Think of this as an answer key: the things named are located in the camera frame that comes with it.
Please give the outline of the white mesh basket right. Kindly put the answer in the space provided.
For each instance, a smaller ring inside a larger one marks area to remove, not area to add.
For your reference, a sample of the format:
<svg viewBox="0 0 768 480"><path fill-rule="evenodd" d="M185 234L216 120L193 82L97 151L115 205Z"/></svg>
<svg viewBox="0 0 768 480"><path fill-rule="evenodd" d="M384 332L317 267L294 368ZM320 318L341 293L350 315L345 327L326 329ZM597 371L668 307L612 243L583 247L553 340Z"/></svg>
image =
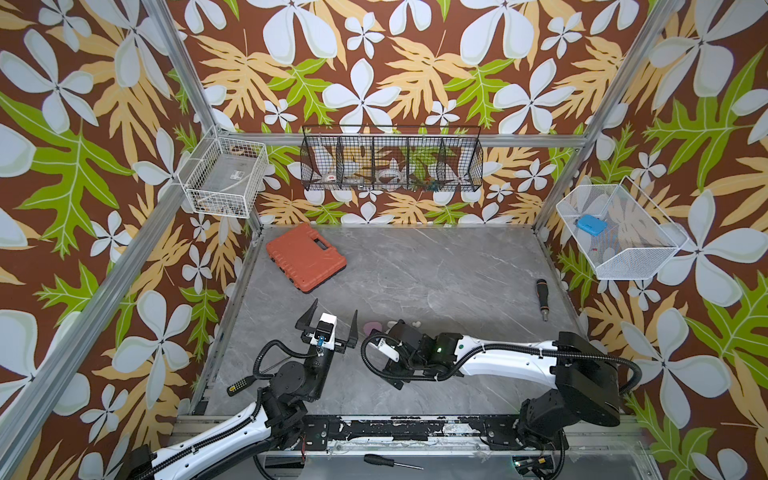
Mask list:
<svg viewBox="0 0 768 480"><path fill-rule="evenodd" d="M599 280L649 280L689 240L629 177L617 184L578 185L558 202L556 211ZM606 221L606 230L598 237L579 230L576 222L584 215Z"/></svg>

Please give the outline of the yellow black screwdriver left edge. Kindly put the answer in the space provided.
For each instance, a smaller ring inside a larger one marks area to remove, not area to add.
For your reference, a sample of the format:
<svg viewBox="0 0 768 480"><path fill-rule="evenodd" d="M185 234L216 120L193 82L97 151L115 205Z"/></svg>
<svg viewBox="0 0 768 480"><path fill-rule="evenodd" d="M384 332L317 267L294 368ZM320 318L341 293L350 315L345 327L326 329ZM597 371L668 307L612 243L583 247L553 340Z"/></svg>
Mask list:
<svg viewBox="0 0 768 480"><path fill-rule="evenodd" d="M233 384L229 385L226 388L226 393L229 397L234 397L235 395L241 393L242 391L248 389L250 386L252 386L256 382L256 377L253 375L248 375L244 378L241 378L240 380L237 380Z"/></svg>

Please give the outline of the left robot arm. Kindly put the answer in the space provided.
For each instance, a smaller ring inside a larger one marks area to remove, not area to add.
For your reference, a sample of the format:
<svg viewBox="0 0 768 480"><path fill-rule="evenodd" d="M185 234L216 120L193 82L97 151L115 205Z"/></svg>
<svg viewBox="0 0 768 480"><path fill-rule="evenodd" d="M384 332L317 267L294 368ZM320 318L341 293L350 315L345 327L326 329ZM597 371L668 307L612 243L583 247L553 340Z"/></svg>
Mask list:
<svg viewBox="0 0 768 480"><path fill-rule="evenodd" d="M356 347L358 315L345 339L337 335L338 319L324 313L313 326L313 302L296 321L304 353L279 339L267 342L254 361L252 374L227 388L235 396L257 381L268 384L239 413L190 440L152 451L138 447L125 456L119 479L213 479L247 458L270 450L286 450L305 437L306 404L322 394L332 361Z"/></svg>

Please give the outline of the purple earbud charging case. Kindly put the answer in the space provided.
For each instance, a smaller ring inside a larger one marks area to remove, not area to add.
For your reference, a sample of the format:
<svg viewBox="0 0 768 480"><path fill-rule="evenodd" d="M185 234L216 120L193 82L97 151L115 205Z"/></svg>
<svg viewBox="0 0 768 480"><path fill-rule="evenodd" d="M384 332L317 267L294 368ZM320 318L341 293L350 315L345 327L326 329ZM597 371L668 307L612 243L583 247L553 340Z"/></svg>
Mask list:
<svg viewBox="0 0 768 480"><path fill-rule="evenodd" d="M374 331L381 331L382 325L380 322L367 322L363 325L363 333L365 336L370 335Z"/></svg>

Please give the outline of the aluminium frame post left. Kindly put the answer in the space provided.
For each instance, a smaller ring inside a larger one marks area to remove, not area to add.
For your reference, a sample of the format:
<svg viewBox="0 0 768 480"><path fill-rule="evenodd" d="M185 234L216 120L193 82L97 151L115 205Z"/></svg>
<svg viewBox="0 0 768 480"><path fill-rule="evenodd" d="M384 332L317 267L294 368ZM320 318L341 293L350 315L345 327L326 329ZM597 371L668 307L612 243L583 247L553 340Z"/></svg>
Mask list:
<svg viewBox="0 0 768 480"><path fill-rule="evenodd" d="M237 133L226 131L213 115L213 108L206 98L202 83L194 70L191 57L178 36L178 30L172 19L167 3L164 1L144 1L142 5L147 9L149 18L156 21L163 43L166 46L168 56L176 72L180 86L187 94L189 105L194 114L198 116L202 127L201 139L211 136L231 136L242 138ZM258 218L258 212L254 205L251 215L245 219L251 229L259 235L263 230L263 224Z"/></svg>

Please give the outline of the aluminium frame post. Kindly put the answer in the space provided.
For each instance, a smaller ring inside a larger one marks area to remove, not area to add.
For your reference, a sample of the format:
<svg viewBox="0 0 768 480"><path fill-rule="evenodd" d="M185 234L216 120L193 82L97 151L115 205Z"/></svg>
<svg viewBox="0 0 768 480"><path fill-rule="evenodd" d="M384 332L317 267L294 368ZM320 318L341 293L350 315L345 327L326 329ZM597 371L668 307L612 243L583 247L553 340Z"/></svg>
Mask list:
<svg viewBox="0 0 768 480"><path fill-rule="evenodd" d="M142 5L147 9L149 18L156 21L163 43L166 46L168 56L176 72L180 86L187 94L189 105L194 114L198 116L202 127L201 139L211 136L231 136L242 138L237 133L226 131L213 115L213 108L206 98L202 83L194 70L191 57L178 36L178 30L172 19L167 3L164 1L144 1ZM258 212L254 205L251 215L245 219L251 229L259 235L263 230L263 224L258 218Z"/></svg>
<svg viewBox="0 0 768 480"><path fill-rule="evenodd" d="M533 231L535 233L546 227L557 202L563 198L574 173L589 159L590 151L596 146L599 134L606 128L613 109L621 102L634 77L639 72L641 64L650 54L650 51L657 42L657 38L664 32L671 16L679 10L680 5L679 1L672 0L656 2L655 7L651 10L619 66L615 78L609 84L606 94L593 116L593 120L585 128L584 134L581 137L581 143L575 146L574 153L566 162L557 181L544 200L542 208L533 224Z"/></svg>

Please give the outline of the blue small box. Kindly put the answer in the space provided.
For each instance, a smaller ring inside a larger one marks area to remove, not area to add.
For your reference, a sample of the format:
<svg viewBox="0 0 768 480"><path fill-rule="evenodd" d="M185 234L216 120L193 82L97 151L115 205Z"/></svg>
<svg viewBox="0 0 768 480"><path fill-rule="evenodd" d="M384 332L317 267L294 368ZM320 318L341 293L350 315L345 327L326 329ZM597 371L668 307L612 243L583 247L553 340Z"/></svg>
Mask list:
<svg viewBox="0 0 768 480"><path fill-rule="evenodd" d="M598 237L606 230L608 224L606 221L593 215L584 215L577 220L576 226L579 230L593 237Z"/></svg>

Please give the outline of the red plastic tool case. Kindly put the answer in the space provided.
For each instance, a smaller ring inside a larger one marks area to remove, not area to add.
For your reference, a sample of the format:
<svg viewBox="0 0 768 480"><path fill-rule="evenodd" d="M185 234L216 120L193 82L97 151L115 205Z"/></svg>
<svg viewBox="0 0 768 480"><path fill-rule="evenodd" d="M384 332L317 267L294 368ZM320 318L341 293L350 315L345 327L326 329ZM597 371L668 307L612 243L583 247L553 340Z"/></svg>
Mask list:
<svg viewBox="0 0 768 480"><path fill-rule="evenodd" d="M301 224L270 241L266 251L303 293L310 293L347 266L346 258L309 224Z"/></svg>

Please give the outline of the aluminium frame post right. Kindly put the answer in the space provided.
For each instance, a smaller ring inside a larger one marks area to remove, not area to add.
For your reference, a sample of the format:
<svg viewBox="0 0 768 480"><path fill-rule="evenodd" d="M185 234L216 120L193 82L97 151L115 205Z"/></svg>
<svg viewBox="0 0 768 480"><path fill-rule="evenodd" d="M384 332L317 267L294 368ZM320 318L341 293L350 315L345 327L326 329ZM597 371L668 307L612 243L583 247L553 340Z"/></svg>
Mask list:
<svg viewBox="0 0 768 480"><path fill-rule="evenodd" d="M535 233L546 227L557 202L563 198L574 173L589 159L590 151L596 146L599 134L606 128L613 109L621 102L634 77L639 72L641 64L650 54L650 51L657 42L657 38L664 32L671 16L679 10L680 5L679 1L672 0L656 2L655 7L651 10L619 66L615 78L609 84L606 94L593 116L593 120L585 128L584 134L581 137L581 143L575 146L574 153L566 162L557 181L544 200L542 208L533 224L533 231Z"/></svg>

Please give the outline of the black handled screwdriver on table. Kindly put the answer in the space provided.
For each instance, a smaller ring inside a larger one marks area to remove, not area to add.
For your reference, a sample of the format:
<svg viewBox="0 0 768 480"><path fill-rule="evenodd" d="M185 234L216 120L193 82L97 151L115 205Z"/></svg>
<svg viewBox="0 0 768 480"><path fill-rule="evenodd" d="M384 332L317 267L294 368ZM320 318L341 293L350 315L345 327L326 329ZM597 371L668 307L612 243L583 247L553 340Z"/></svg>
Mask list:
<svg viewBox="0 0 768 480"><path fill-rule="evenodd" d="M549 321L549 287L545 279L541 278L535 284L536 295L539 303L539 311L544 322Z"/></svg>

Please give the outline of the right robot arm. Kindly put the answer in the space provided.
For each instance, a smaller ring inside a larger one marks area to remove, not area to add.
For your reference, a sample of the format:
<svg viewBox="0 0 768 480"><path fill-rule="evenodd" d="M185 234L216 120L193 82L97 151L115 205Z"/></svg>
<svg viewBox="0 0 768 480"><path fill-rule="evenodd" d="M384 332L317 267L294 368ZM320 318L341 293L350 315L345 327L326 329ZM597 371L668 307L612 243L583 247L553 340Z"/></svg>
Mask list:
<svg viewBox="0 0 768 480"><path fill-rule="evenodd" d="M431 337L399 321L386 332L372 331L360 353L367 369L396 389L468 376L544 386L542 395L522 402L511 423L487 432L495 449L558 449L566 444L566 427L579 422L616 427L622 397L642 378L637 363L603 354L568 331L554 340L511 343L458 333Z"/></svg>

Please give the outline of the black screwdriver on front rail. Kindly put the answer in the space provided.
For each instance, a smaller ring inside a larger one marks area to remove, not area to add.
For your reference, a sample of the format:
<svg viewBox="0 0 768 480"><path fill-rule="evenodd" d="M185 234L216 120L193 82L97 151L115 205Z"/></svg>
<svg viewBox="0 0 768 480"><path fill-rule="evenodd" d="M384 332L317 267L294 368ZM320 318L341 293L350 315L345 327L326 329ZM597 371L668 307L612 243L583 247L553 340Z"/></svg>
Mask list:
<svg viewBox="0 0 768 480"><path fill-rule="evenodd" d="M406 468L406 469L411 469L416 471L424 470L422 466L398 462L392 458L383 457L377 454L365 454L363 456L363 460L365 463L374 465L374 466L383 466L383 467L391 467L391 468L400 467L400 468Z"/></svg>

